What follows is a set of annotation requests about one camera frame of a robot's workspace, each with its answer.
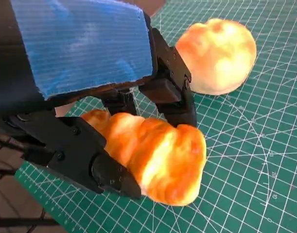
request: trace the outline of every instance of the blue fabric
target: blue fabric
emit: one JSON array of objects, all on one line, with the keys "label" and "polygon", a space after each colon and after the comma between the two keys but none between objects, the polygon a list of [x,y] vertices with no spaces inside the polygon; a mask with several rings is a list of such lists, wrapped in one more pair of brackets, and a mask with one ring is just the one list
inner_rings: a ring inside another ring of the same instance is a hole
[{"label": "blue fabric", "polygon": [[36,86],[50,96],[152,74],[143,11],[113,0],[11,0]]}]

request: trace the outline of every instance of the measurement marking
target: measurement marking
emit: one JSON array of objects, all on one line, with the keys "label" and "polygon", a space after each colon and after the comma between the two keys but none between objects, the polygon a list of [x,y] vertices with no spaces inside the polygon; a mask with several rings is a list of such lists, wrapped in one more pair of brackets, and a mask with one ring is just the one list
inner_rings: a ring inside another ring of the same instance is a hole
[{"label": "measurement marking", "polygon": [[263,195],[266,195],[266,196],[267,196],[267,193],[263,193],[263,192],[261,192],[261,191],[256,191],[256,192],[258,192],[258,193],[260,193],[260,194],[263,194]]},{"label": "measurement marking", "polygon": [[63,193],[62,195],[59,195],[59,196],[56,196],[56,197],[52,198],[52,200],[57,199],[57,198],[61,198],[63,196],[66,196],[66,195],[71,194],[71,193],[76,192],[76,191],[78,191],[78,189],[72,190],[72,191],[67,192],[67,193]]}]

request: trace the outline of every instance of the cutting mat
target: cutting mat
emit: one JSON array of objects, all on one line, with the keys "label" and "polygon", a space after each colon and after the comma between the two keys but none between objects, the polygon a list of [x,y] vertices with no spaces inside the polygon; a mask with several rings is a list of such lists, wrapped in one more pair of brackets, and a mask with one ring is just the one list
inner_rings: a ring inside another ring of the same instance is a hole
[{"label": "cutting mat", "polygon": [[[194,96],[208,146],[199,197],[171,207],[95,195],[25,163],[16,177],[69,232],[297,233],[297,0],[171,0],[152,24],[173,45],[211,17],[245,24],[258,58],[233,93]],[[139,114],[162,117],[134,95]],[[69,115],[93,108],[102,104],[88,97]]]}]

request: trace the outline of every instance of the croissant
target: croissant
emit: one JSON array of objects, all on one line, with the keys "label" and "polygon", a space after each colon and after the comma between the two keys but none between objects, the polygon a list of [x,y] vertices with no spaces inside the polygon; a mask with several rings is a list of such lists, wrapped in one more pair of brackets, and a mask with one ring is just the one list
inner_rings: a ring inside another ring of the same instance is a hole
[{"label": "croissant", "polygon": [[202,132],[156,118],[92,110],[81,116],[106,139],[105,150],[129,169],[142,195],[172,206],[193,202],[206,163]]}]

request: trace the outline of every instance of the screw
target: screw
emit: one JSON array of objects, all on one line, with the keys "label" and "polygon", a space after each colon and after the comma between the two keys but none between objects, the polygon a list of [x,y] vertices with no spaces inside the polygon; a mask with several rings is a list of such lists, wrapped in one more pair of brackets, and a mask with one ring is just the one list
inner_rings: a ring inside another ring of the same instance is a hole
[{"label": "screw", "polygon": [[56,152],[55,155],[57,156],[58,161],[62,161],[62,160],[65,159],[65,154],[63,152],[61,152],[61,151]]},{"label": "screw", "polygon": [[18,114],[17,117],[21,121],[29,121],[31,119],[31,115],[30,114]]},{"label": "screw", "polygon": [[72,132],[74,133],[74,135],[78,135],[78,134],[80,134],[80,129],[79,129],[77,126],[75,126],[75,127],[72,129]]},{"label": "screw", "polygon": [[185,81],[184,81],[185,83],[185,89],[188,89],[189,88],[189,81],[187,80],[187,79],[185,79]]}]

